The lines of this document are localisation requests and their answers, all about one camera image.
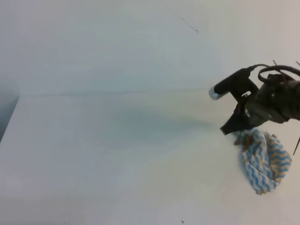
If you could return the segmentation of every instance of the white backdrop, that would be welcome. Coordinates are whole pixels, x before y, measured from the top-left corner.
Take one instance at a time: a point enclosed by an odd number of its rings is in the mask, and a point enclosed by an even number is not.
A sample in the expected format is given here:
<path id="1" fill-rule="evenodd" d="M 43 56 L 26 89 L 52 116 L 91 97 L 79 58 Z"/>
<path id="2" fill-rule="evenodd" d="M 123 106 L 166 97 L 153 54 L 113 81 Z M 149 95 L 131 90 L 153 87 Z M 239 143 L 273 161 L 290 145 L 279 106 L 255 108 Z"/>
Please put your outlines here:
<path id="1" fill-rule="evenodd" d="M 0 72 L 22 95 L 208 88 L 240 67 L 300 60 L 299 5 L 2 0 Z"/>

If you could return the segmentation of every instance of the white surface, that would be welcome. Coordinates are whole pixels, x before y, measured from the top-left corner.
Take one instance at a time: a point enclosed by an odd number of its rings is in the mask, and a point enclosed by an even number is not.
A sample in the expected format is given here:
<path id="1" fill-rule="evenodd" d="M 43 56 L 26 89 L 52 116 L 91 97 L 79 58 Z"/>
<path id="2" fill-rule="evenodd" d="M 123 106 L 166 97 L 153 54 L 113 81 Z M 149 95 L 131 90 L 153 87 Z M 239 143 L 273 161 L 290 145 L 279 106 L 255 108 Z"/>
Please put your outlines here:
<path id="1" fill-rule="evenodd" d="M 219 130 L 234 105 L 208 91 L 21 98 L 0 144 L 0 224 L 298 224 L 300 152 L 256 195 Z M 278 127 L 291 153 L 297 130 Z"/>
<path id="2" fill-rule="evenodd" d="M 255 63 L 296 66 L 299 6 L 296 0 L 2 0 L 0 72 L 22 95 L 210 88 Z"/>

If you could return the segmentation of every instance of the towel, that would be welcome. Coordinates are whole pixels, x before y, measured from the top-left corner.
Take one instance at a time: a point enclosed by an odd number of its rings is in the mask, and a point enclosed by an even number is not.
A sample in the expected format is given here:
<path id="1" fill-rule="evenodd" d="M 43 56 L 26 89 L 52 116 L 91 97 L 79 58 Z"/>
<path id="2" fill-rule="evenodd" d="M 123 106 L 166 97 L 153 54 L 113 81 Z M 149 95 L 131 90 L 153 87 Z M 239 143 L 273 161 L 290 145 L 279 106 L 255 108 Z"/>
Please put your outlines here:
<path id="1" fill-rule="evenodd" d="M 243 145 L 241 157 L 253 189 L 259 195 L 275 189 L 291 166 L 289 153 L 275 135 L 256 128 L 235 135 L 235 144 Z"/>

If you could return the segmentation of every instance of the striped towel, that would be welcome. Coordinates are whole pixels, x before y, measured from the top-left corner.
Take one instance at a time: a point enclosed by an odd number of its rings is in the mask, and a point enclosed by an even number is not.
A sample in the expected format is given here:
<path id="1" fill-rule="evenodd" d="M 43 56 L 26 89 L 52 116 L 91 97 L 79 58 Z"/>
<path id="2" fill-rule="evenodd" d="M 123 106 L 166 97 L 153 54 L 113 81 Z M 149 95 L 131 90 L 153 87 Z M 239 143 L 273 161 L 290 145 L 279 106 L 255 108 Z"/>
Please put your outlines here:
<path id="1" fill-rule="evenodd" d="M 292 159 L 275 135 L 256 128 L 235 133 L 242 144 L 247 177 L 257 194 L 275 189 L 289 170 Z"/>

